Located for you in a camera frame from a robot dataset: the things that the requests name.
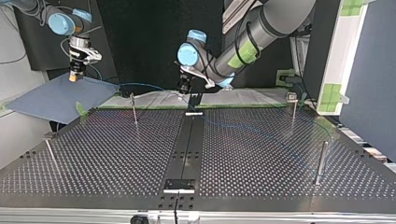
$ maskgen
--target black cable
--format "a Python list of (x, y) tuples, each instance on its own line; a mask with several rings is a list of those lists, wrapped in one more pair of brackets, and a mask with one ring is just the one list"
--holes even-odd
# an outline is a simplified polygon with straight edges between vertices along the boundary
[(262, 51), (259, 49), (259, 46), (256, 43), (256, 40), (253, 37), (253, 34), (250, 30), (251, 21), (247, 22), (247, 37), (250, 40), (251, 44), (253, 45), (254, 49), (257, 50), (256, 60), (262, 56)]
[[(242, 59), (241, 54), (239, 53), (239, 31), (241, 30), (242, 27), (242, 23), (244, 23), (245, 18), (248, 16), (249, 11), (254, 7), (254, 5), (257, 3), (258, 0), (254, 0), (250, 6), (248, 7), (247, 11), (245, 12), (244, 16), (242, 17), (242, 20), (239, 22), (238, 26), (236, 27), (236, 32), (235, 32), (235, 39), (233, 42), (233, 45), (235, 46), (235, 51), (236, 51), (236, 56), (238, 57), (239, 61), (243, 64), (243, 65), (250, 65), (252, 63), (247, 63)], [(250, 32), (250, 26), (247, 24), (247, 37), (249, 38), (251, 44), (253, 45), (254, 49), (257, 50), (258, 53), (260, 53), (260, 49), (256, 43), (256, 41), (254, 40), (251, 32)]]
[(314, 106), (315, 110), (317, 110), (317, 106), (314, 104), (314, 100), (312, 99), (311, 94), (309, 94), (308, 88), (305, 85), (305, 81), (304, 81), (303, 74), (302, 74), (302, 71), (301, 71), (299, 54), (298, 54), (298, 48), (297, 48), (297, 36), (294, 37), (294, 42), (295, 42), (296, 57), (297, 57), (297, 64), (298, 64), (298, 70), (299, 70), (299, 75), (297, 75), (297, 76), (301, 78), (301, 81), (303, 82), (303, 86), (304, 86), (304, 89), (306, 91), (306, 94), (308, 95), (309, 100), (311, 101), (311, 103)]
[(113, 79), (113, 78), (117, 78), (117, 77), (108, 77), (108, 78), (106, 78), (106, 79), (103, 80), (103, 81), (109, 81), (109, 80), (111, 80), (111, 79)]
[(0, 64), (17, 63), (17, 62), (21, 61), (22, 59), (24, 59), (24, 58), (26, 57), (26, 55), (27, 55), (27, 53), (26, 53), (26, 51), (25, 51), (25, 53), (23, 54), (23, 56), (21, 56), (19, 59), (16, 59), (16, 60), (14, 60), (14, 61), (9, 61), (9, 62), (2, 62), (2, 63), (0, 63)]

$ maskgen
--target green tape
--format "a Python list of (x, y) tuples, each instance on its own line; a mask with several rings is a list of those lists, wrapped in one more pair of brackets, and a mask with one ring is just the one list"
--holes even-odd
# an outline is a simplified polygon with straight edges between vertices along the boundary
[(344, 0), (341, 16), (359, 16), (362, 6), (363, 0)]
[(198, 105), (198, 109), (220, 109), (220, 108), (280, 108), (289, 104), (265, 104), (265, 105)]
[(293, 84), (291, 83), (286, 83), (282, 80), (280, 80), (280, 77), (294, 77), (296, 71), (294, 69), (289, 69), (289, 70), (277, 70), (276, 72), (276, 85), (278, 87), (284, 86), (284, 87), (292, 87)]
[(9, 103), (9, 102), (5, 102), (5, 103), (3, 103), (3, 104), (0, 105), (0, 113), (7, 110), (7, 105), (8, 105), (8, 103)]
[[(240, 49), (239, 49), (239, 54), (243, 61), (245, 63), (253, 63), (256, 61), (256, 54), (257, 50), (254, 48), (253, 44), (251, 43), (250, 40), (248, 40)], [(231, 58), (231, 60), (228, 62), (228, 65), (232, 68), (240, 68), (244, 66), (244, 64), (239, 60), (238, 55), (235, 55)]]
[(76, 102), (76, 110), (81, 116), (88, 114), (88, 110), (84, 109), (84, 106), (80, 102)]
[(321, 95), (319, 111), (335, 112), (335, 109), (341, 100), (341, 84), (326, 83)]
[(187, 109), (186, 105), (137, 105), (135, 107), (131, 105), (101, 105), (98, 108), (100, 109), (139, 109), (139, 110), (178, 110), (178, 109)]

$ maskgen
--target black panel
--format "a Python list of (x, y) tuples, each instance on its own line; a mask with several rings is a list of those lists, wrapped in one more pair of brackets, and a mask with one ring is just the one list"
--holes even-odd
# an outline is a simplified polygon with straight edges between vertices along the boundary
[(314, 99), (318, 99), (320, 93), (339, 6), (340, 0), (317, 0), (316, 3), (304, 69), (304, 81)]
[(396, 2), (368, 6), (361, 39), (346, 90), (341, 121), (365, 141), (396, 161), (396, 90), (394, 44)]
[[(61, 5), (65, 7), (80, 8), (88, 11), (87, 1), (67, 0), (67, 1), (48, 1), (55, 6)], [(92, 27), (101, 26), (102, 19), (99, 14), (96, 1), (92, 2)], [(26, 48), (29, 62), (32, 70), (49, 71), (49, 79), (56, 78), (68, 71), (69, 60), (60, 48), (60, 42), (66, 38), (63, 35), (56, 35), (51, 31), (48, 25), (40, 27), (38, 20), (33, 17), (23, 15), (18, 10), (16, 17), (21, 31), (21, 38)], [(92, 47), (99, 50), (103, 59), (97, 63), (95, 67), (99, 69), (104, 80), (109, 77), (116, 76), (116, 68), (107, 44), (105, 29), (99, 29), (91, 33)], [(96, 77), (93, 70), (88, 68), (89, 76)]]
[(56, 35), (48, 25), (41, 27), (38, 19), (26, 16), (16, 8), (15, 17), (32, 70), (45, 71), (69, 66), (69, 61), (60, 48), (60, 42), (65, 36)]
[(221, 50), (222, 1), (99, 1), (120, 82), (146, 82), (174, 89), (177, 50), (190, 29), (207, 33)]

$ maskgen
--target table surface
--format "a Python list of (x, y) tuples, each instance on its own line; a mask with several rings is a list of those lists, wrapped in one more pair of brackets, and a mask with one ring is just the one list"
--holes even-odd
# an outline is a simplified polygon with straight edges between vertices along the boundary
[[(0, 171), (0, 207), (396, 213), (396, 174), (311, 110), (97, 110)], [(324, 141), (325, 174), (314, 185)], [(193, 194), (164, 194), (193, 179)]]

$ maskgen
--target metal post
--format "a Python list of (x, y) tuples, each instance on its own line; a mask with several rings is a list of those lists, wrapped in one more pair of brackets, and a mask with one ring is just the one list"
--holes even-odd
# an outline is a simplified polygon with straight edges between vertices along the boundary
[(297, 103), (298, 103), (298, 101), (294, 102), (293, 122), (294, 122), (294, 120), (296, 119)]
[(55, 155), (54, 155), (53, 152), (52, 152), (52, 147), (50, 147), (50, 140), (49, 140), (49, 139), (46, 139), (45, 141), (46, 141), (46, 144), (47, 144), (47, 148), (49, 149), (49, 154), (50, 154), (50, 156), (52, 157), (53, 160), (56, 160), (56, 159), (55, 159)]
[(321, 176), (323, 175), (324, 163), (325, 163), (328, 146), (329, 146), (329, 142), (324, 141), (323, 145), (322, 145), (322, 150), (320, 153), (320, 158), (319, 158), (318, 172), (315, 177), (315, 185), (319, 184)]
[(137, 124), (136, 110), (134, 109), (134, 93), (131, 93), (131, 103), (134, 111), (134, 123)]

